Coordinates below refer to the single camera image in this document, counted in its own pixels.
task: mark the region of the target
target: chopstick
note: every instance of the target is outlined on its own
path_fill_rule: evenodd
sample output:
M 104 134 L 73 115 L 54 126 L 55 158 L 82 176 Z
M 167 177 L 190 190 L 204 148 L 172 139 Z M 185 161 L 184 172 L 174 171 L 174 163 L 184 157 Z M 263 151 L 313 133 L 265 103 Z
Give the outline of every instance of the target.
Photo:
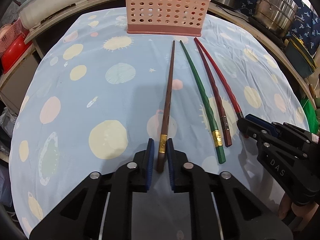
M 169 117 L 170 117 L 171 93 L 172 93 L 172 78 L 173 78 L 173 62 L 174 62 L 174 48 L 175 48 L 175 41 L 173 41 L 173 43 L 172 43 L 167 92 L 165 95 L 164 112 L 163 112 L 161 135 L 160 135 L 160 142 L 159 142 L 159 152 L 158 152 L 158 160 L 157 160 L 157 171 L 159 173 L 163 172 L 163 170 L 164 170 L 165 147 L 167 144 L 168 129 L 169 129 Z
M 216 151 L 217 151 L 218 162 L 220 164 L 223 164 L 223 163 L 226 162 L 226 157 L 224 155 L 224 150 L 223 150 L 223 144 L 222 144 L 220 131 L 219 131 L 217 122 L 214 119 L 214 115 L 213 115 L 213 111 L 212 111 L 210 103 L 209 103 L 209 99 L 208 99 L 207 95 L 205 94 L 205 90 L 204 90 L 204 87 L 202 85 L 201 79 L 200 79 L 200 77 L 198 75 L 198 72 L 196 70 L 195 65 L 193 64 L 193 62 L 192 62 L 192 60 L 190 58 L 189 53 L 187 52 L 186 47 L 184 46 L 182 41 L 180 41 L 180 44 L 182 46 L 184 54 L 187 57 L 187 60 L 188 60 L 189 65 L 191 67 L 193 76 L 194 76 L 194 78 L 196 80 L 196 83 L 197 83 L 197 86 L 198 86 L 198 89 L 199 89 L 199 92 L 200 92 L 200 95 L 201 95 L 202 102 L 204 104 L 204 109 L 205 109 L 205 112 L 207 114 L 207 118 L 208 118 L 210 130 L 211 130 L 211 134 L 212 134 L 213 141 L 214 141 L 214 146 L 215 146 Z
M 236 112 L 236 115 L 238 117 L 238 119 L 240 118 L 243 118 L 243 114 L 242 114 L 242 111 L 241 111 L 241 108 L 236 100 L 236 97 L 234 96 L 231 88 L 229 87 L 226 79 L 224 78 L 223 74 L 221 73 L 220 69 L 218 68 L 217 64 L 214 62 L 214 60 L 212 59 L 212 57 L 210 56 L 210 54 L 208 53 L 208 51 L 205 49 L 205 47 L 201 44 L 201 42 L 195 38 L 195 41 L 197 44 L 199 44 L 199 46 L 201 47 L 201 49 L 203 50 L 203 52 L 206 54 L 206 56 L 208 57 L 209 61 L 211 62 L 212 66 L 214 67 L 217 75 L 219 76 L 220 80 L 221 80 L 221 83 L 223 84 L 230 100 L 231 100 L 231 103 L 233 105 L 233 108 Z
M 222 126 L 222 132 L 223 132 L 223 138 L 224 138 L 224 142 L 226 147 L 230 147 L 232 145 L 232 140 L 231 140 L 231 135 L 230 135 L 230 129 L 229 129 L 229 124 L 228 124 L 228 119 L 226 116 L 226 112 L 224 110 L 224 107 L 222 105 L 222 101 L 219 95 L 219 90 L 216 86 L 216 83 L 214 81 L 213 75 L 211 73 L 211 70 L 209 68 L 208 62 L 205 59 L 205 56 L 200 48 L 200 45 L 196 42 L 196 46 L 198 48 L 199 54 L 202 58 L 203 64 L 204 64 L 204 68 L 207 72 L 208 78 L 209 78 L 209 82 L 211 84 L 212 87 L 212 91 L 214 94 L 214 99 L 216 100 L 216 104 L 217 104 L 217 108 L 218 108 L 218 113 L 219 113 L 219 117 L 220 117 L 220 122 L 221 122 L 221 126 Z

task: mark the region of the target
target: utensil holder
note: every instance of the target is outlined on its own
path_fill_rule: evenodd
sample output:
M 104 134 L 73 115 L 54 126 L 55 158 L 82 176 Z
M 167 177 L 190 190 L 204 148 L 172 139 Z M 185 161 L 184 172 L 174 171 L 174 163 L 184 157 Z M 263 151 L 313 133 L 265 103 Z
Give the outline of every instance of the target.
M 209 2 L 210 0 L 126 0 L 127 33 L 200 37 Z

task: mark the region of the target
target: brown chopstick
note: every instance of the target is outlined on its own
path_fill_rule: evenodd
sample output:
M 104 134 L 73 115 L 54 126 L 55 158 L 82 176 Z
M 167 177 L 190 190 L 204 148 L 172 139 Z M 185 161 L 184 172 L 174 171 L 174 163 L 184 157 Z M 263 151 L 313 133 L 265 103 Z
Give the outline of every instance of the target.
M 216 82 L 214 81 L 212 72 L 211 72 L 211 70 L 209 68 L 208 62 L 205 59 L 205 56 L 204 56 L 204 54 L 202 52 L 202 49 L 201 49 L 200 45 L 196 42 L 196 40 L 195 40 L 195 43 L 196 43 L 196 46 L 198 48 L 199 54 L 201 56 L 201 59 L 203 61 L 204 68 L 205 68 L 205 70 L 207 72 L 207 75 L 208 75 L 208 78 L 209 78 L 209 82 L 211 84 L 212 91 L 213 91 L 213 94 L 214 94 L 214 99 L 216 100 L 225 146 L 226 147 L 230 147 L 232 145 L 230 129 L 229 129 L 229 124 L 228 124 L 226 112 L 225 112 L 224 107 L 222 105 L 221 97 L 219 95 L 219 90 L 218 90 L 218 88 L 216 86 Z
M 173 78 L 173 62 L 174 62 L 174 47 L 175 47 L 175 41 L 173 41 L 173 43 L 172 43 L 167 92 L 165 95 L 164 112 L 163 112 L 161 135 L 160 135 L 160 142 L 159 142 L 159 152 L 158 152 L 158 160 L 157 160 L 157 171 L 159 173 L 163 172 L 163 170 L 164 170 L 165 147 L 167 144 L 168 129 L 169 129 L 169 117 L 170 117 L 171 93 L 172 93 L 172 78 Z

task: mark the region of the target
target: basket base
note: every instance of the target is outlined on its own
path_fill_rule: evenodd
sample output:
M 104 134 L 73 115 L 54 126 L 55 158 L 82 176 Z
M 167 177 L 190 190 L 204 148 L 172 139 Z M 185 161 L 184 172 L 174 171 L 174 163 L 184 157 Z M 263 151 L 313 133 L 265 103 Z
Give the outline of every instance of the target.
M 164 34 L 164 35 L 180 35 L 180 36 L 201 36 L 201 28 L 181 27 L 181 26 L 165 26 L 153 24 L 128 24 L 127 33 L 129 34 Z

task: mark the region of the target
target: green chopstick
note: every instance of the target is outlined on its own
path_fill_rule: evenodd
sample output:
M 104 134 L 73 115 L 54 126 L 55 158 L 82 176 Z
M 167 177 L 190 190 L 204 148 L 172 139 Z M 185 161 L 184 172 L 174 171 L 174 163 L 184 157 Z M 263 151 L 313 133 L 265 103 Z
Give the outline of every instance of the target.
M 187 57 L 187 60 L 188 60 L 189 65 L 191 67 L 193 76 L 195 77 L 195 80 L 196 80 L 196 83 L 197 83 L 197 86 L 198 86 L 198 89 L 199 89 L 199 92 L 200 92 L 200 95 L 201 95 L 202 102 L 204 104 L 204 109 L 205 109 L 205 112 L 207 114 L 207 118 L 208 118 L 208 121 L 209 121 L 211 134 L 212 134 L 213 141 L 214 141 L 214 146 L 215 146 L 216 151 L 217 151 L 218 161 L 219 161 L 220 164 L 223 164 L 223 163 L 226 162 L 226 157 L 224 155 L 224 150 L 223 150 L 223 143 L 222 143 L 221 134 L 220 134 L 217 122 L 214 119 L 214 114 L 213 114 L 212 108 L 210 106 L 209 99 L 208 99 L 207 95 L 205 94 L 205 90 L 204 90 L 204 87 L 202 85 L 201 79 L 200 79 L 200 77 L 198 75 L 198 72 L 196 70 L 195 65 L 193 64 L 193 62 L 192 62 L 192 60 L 191 60 L 191 58 L 189 56 L 189 53 L 187 52 L 186 47 L 184 46 L 182 41 L 180 41 L 180 44 L 182 46 L 184 54 Z

